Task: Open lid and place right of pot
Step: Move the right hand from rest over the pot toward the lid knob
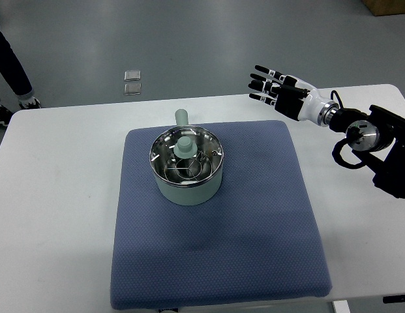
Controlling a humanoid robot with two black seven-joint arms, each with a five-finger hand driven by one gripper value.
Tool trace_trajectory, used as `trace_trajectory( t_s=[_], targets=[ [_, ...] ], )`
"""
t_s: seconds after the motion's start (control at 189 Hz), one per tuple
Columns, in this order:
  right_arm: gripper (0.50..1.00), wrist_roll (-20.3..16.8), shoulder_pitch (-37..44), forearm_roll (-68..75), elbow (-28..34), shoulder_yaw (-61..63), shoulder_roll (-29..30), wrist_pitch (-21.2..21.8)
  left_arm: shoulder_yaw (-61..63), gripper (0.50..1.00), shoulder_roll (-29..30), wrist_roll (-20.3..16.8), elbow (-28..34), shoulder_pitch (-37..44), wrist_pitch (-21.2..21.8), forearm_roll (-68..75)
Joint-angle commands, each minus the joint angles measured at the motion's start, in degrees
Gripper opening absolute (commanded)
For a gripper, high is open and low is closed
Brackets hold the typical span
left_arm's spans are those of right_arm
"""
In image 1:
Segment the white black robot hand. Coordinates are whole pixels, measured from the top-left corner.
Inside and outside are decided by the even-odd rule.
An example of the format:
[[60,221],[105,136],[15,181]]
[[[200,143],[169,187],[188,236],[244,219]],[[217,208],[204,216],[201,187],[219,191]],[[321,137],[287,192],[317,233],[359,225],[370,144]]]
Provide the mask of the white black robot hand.
[[311,121],[326,127],[340,104],[322,97],[318,89],[295,76],[282,74],[256,65],[248,87],[254,92],[249,97],[274,107],[275,111],[294,120]]

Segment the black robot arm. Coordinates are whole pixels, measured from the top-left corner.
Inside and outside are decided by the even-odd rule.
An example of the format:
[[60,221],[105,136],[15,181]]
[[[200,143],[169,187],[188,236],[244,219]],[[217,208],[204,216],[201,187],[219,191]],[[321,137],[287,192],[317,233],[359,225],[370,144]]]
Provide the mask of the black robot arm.
[[325,124],[345,133],[335,144],[334,161],[351,170],[368,167],[376,188],[405,199],[405,118],[371,105],[367,115],[356,109],[332,109]]

